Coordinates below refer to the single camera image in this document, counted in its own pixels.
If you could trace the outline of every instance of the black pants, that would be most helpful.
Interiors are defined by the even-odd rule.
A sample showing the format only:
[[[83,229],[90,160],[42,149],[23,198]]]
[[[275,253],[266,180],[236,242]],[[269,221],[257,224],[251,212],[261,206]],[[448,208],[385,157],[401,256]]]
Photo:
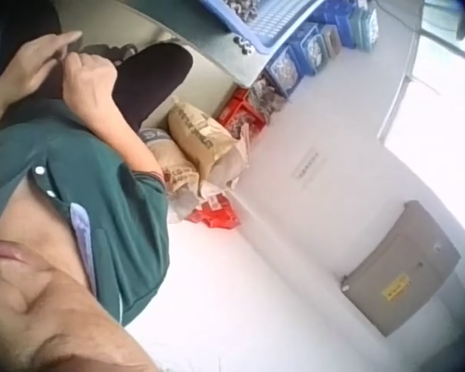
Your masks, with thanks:
[[[24,43],[47,34],[61,33],[57,11],[49,0],[5,0],[0,5],[0,12],[5,20],[0,74]],[[117,19],[110,26],[117,27]],[[158,43],[117,67],[118,77],[113,98],[135,131],[140,129],[143,120],[184,81],[192,65],[192,56],[182,46]],[[62,81],[63,71],[59,65],[34,97],[62,98]]]

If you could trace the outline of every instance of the sack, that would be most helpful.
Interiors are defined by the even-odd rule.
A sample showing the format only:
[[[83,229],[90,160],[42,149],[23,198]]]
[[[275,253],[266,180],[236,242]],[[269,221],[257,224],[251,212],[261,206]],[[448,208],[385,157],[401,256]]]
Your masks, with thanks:
[[[139,136],[162,167],[169,198],[168,223],[188,217],[199,204],[199,175],[181,149],[162,129],[143,129]]]
[[[240,225],[238,215],[223,194],[212,196],[186,219],[193,223],[203,222],[210,229],[232,230]]]
[[[237,148],[239,141],[209,115],[178,103],[168,122],[172,137],[198,168],[202,198],[222,193],[246,169],[248,161]]]

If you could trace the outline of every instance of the green polo shirt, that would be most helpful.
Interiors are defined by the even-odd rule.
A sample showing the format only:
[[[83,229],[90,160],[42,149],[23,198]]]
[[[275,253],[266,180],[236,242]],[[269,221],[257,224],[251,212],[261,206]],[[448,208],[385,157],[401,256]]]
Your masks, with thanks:
[[[0,216],[24,177],[70,226],[77,218],[73,206],[81,209],[85,229],[81,236],[76,226],[73,231],[78,245],[83,239],[88,245],[82,257],[93,270],[94,295],[116,320],[129,324],[157,293],[169,265],[161,180],[132,172],[62,101],[24,103],[2,121],[15,125],[0,131]]]

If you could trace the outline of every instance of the shirt button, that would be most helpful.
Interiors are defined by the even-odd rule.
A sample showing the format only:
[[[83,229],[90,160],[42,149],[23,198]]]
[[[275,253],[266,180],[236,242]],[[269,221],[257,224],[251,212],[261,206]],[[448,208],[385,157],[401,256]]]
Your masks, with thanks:
[[[45,167],[36,167],[36,168],[34,168],[34,173],[39,174],[40,176],[45,174]]]

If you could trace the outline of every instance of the person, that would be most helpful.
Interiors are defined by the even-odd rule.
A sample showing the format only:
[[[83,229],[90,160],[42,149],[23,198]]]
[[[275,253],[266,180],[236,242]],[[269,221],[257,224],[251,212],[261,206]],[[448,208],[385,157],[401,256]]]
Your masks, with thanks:
[[[67,52],[81,32],[48,0],[0,14],[0,370],[156,370],[123,328],[169,265],[162,171],[137,132],[192,57],[159,43],[115,67]]]

